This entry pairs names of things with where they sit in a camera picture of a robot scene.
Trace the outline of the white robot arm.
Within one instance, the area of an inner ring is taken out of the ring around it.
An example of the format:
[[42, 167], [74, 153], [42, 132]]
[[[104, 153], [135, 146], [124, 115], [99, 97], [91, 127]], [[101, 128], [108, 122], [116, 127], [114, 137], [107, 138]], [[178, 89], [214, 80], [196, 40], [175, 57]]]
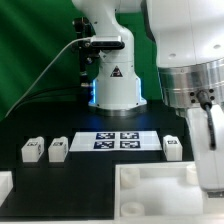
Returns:
[[72, 2], [94, 28], [89, 45], [100, 50], [90, 105], [125, 114], [146, 104], [134, 69], [134, 37], [115, 17], [144, 12], [163, 102], [187, 120], [199, 186], [224, 191], [224, 0]]

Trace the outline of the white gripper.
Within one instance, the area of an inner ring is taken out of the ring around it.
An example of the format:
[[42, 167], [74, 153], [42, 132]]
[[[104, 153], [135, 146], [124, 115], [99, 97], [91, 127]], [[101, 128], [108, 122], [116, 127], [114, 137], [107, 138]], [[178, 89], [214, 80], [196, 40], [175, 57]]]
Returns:
[[207, 113], [201, 108], [187, 110], [187, 124], [196, 164], [199, 186], [206, 192], [224, 191], [224, 112], [211, 108], [215, 147], [211, 147]]

